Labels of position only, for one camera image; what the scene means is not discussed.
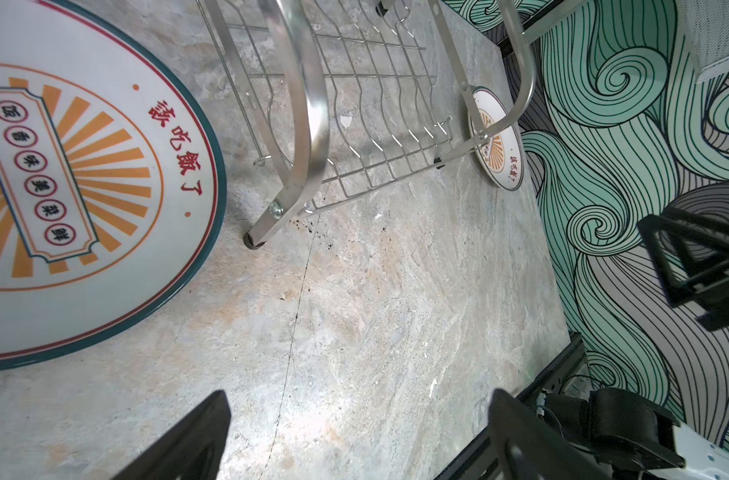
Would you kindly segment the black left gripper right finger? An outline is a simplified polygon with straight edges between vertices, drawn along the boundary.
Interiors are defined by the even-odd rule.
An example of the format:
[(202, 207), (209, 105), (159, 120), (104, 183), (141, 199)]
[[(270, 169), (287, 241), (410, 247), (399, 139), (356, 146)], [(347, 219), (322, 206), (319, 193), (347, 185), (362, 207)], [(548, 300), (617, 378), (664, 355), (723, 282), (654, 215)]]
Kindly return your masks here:
[(488, 432), (506, 479), (608, 478), (597, 465), (538, 420), (522, 402), (502, 389), (492, 394)]

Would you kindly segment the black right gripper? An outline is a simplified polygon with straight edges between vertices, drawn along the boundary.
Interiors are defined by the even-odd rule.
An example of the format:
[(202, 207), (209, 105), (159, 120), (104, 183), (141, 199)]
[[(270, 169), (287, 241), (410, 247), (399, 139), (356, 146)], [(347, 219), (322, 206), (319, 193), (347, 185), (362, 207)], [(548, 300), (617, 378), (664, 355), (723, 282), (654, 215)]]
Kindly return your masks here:
[(729, 224), (680, 209), (636, 224), (666, 300), (695, 302), (708, 331), (729, 327)]

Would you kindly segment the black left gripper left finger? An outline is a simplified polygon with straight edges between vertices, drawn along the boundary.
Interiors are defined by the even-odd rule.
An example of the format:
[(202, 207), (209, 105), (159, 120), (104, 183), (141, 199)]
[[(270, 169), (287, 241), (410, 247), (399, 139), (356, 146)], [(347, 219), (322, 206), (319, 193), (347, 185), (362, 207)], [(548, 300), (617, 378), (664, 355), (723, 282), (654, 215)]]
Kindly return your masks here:
[(216, 479), (230, 420), (226, 392), (212, 392), (114, 479)]

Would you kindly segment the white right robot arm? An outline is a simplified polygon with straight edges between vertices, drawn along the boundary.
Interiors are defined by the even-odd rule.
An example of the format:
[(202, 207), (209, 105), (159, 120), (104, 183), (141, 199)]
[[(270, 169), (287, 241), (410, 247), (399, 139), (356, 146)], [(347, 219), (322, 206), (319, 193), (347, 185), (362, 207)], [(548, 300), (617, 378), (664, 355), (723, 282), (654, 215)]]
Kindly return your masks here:
[[(695, 324), (729, 334), (729, 223), (668, 208), (637, 224), (664, 302), (702, 309)], [(547, 394), (546, 422), (614, 479), (729, 479), (729, 453), (663, 407), (604, 387), (586, 400)]]

